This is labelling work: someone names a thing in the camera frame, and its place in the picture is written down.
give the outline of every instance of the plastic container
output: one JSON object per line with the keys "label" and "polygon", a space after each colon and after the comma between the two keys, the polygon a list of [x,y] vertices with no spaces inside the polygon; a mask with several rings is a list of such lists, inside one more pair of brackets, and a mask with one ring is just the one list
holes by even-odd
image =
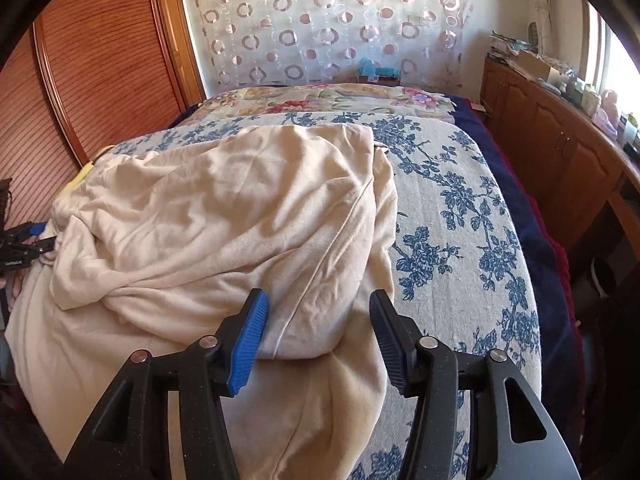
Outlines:
{"label": "plastic container", "polygon": [[581,107],[589,117],[593,117],[600,106],[600,95],[593,91],[585,89],[582,95]]}
{"label": "plastic container", "polygon": [[638,136],[638,129],[633,126],[633,124],[629,120],[626,121],[624,130],[622,130],[622,134],[620,134],[620,130],[618,132],[618,144],[622,147],[624,147],[627,143],[634,144],[634,141]]}

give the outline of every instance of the sheer curtain with circle pattern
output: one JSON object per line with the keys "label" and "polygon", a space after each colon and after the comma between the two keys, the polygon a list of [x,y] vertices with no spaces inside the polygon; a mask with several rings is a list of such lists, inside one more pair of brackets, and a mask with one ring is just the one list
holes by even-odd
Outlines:
{"label": "sheer curtain with circle pattern", "polygon": [[363,58],[405,86],[460,84],[472,0],[183,0],[207,96],[354,80]]}

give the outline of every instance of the cream fleece blanket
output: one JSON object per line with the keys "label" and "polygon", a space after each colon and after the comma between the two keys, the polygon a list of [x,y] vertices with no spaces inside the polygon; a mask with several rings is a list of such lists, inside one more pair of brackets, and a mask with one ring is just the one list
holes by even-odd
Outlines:
{"label": "cream fleece blanket", "polygon": [[138,348],[214,333],[254,286],[270,314],[249,384],[223,404],[243,479],[342,479],[380,414],[386,373],[368,316],[393,293],[392,168],[353,124],[257,126],[98,164],[53,206],[7,338],[64,458]]}

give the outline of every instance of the blue floral bedspread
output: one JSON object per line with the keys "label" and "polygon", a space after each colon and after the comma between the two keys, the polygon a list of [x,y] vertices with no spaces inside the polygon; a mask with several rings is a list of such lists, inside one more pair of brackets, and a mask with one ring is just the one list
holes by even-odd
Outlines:
{"label": "blue floral bedspread", "polygon": [[[388,114],[293,112],[172,128],[123,142],[112,153],[163,151],[258,124],[321,123],[365,124],[389,148],[398,189],[391,250],[398,311],[455,350],[484,355],[502,348],[540,395],[538,313],[520,242],[482,153],[453,124]],[[459,394],[458,406],[452,471],[461,479],[469,452],[465,394]],[[380,420],[350,480],[397,477],[414,408],[414,400],[388,386]]]}

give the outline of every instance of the metal pivot screw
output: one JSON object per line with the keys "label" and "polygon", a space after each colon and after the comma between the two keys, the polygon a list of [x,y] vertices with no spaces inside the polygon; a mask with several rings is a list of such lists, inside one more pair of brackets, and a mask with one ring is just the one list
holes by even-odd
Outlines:
{"label": "metal pivot screw", "polygon": [[146,350],[136,350],[135,352],[133,352],[133,354],[131,354],[129,359],[131,359],[131,361],[134,363],[143,363],[148,357],[149,352],[147,352]]}
{"label": "metal pivot screw", "polygon": [[214,335],[206,335],[199,341],[203,348],[213,348],[218,345],[218,338]]}
{"label": "metal pivot screw", "polygon": [[438,340],[434,337],[431,337],[430,335],[427,335],[425,337],[421,337],[420,341],[418,341],[418,344],[422,348],[433,349],[438,347]]}
{"label": "metal pivot screw", "polygon": [[494,348],[489,352],[489,357],[493,359],[497,363],[503,363],[507,360],[507,354],[504,350],[500,350],[499,348]]}

